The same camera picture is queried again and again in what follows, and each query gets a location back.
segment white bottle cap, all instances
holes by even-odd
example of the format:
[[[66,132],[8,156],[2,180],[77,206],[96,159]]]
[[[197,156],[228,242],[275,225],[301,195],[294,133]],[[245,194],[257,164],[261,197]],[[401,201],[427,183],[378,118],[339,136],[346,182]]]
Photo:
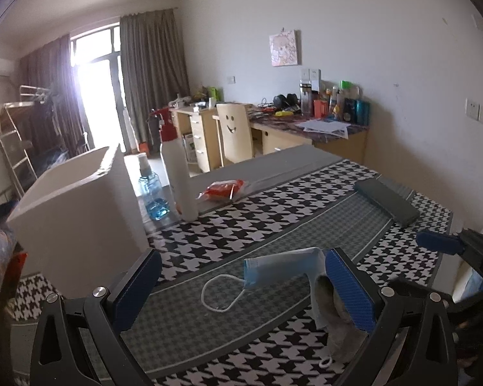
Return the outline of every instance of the white bottle cap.
[[[150,168],[146,153],[138,155],[138,162],[139,172],[141,173],[142,177],[148,177],[150,174],[152,174],[152,168]]]

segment spray bottle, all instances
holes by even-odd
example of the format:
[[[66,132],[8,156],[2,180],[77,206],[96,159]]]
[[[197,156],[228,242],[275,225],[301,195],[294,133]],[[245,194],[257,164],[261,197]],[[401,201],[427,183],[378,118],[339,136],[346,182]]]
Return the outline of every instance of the spray bottle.
[[[170,110],[165,107],[157,110],[161,117],[161,158],[175,200],[177,211],[187,222],[199,217],[197,202],[193,196],[191,179],[184,147],[171,120]]]

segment metal screw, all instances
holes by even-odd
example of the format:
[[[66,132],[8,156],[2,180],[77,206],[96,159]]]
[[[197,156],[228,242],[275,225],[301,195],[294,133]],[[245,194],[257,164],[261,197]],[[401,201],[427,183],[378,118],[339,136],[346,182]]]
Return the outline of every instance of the metal screw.
[[[395,295],[395,291],[393,291],[391,287],[382,288],[381,293],[383,296],[386,296],[387,298],[391,298],[393,295]]]
[[[435,301],[435,302],[439,302],[442,300],[442,298],[440,297],[440,295],[437,293],[437,292],[433,292],[430,294],[430,299],[432,301]]]
[[[96,298],[101,298],[102,296],[104,296],[106,293],[107,293],[107,289],[105,287],[97,287],[94,291],[93,291],[93,296],[95,296]]]
[[[48,303],[54,303],[57,298],[59,297],[59,295],[57,293],[50,293],[48,296],[47,296],[47,302]]]

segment wooden desk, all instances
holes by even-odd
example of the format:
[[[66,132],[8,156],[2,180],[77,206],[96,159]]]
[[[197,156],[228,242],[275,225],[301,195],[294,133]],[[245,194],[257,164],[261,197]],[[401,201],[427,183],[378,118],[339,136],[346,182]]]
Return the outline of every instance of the wooden desk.
[[[202,172],[207,173],[222,166],[220,147],[213,115],[216,109],[204,109],[194,112],[193,107],[170,109],[172,120],[179,137],[193,134],[197,164]]]
[[[302,116],[268,116],[251,120],[250,126],[254,140],[256,143],[261,142],[263,146],[264,155],[299,145],[313,145],[323,151],[363,164],[368,135],[366,127],[350,126],[349,139],[343,139],[321,133],[304,132],[296,126],[297,123],[304,121],[305,118]]]

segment ladder rung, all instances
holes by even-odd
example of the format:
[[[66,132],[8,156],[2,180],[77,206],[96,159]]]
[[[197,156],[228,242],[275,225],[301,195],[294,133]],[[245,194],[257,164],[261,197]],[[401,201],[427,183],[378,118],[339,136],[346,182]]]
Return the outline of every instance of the ladder rung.
[[[29,157],[23,158],[23,160],[20,160],[20,162],[17,162],[15,165],[13,165],[13,169],[15,170],[16,168],[18,168],[20,165],[22,165],[28,159],[29,159]]]
[[[6,136],[11,136],[15,133],[18,133],[17,131],[11,131],[11,132],[7,132],[7,133],[4,133],[2,135],[0,135],[0,138],[5,138]]]

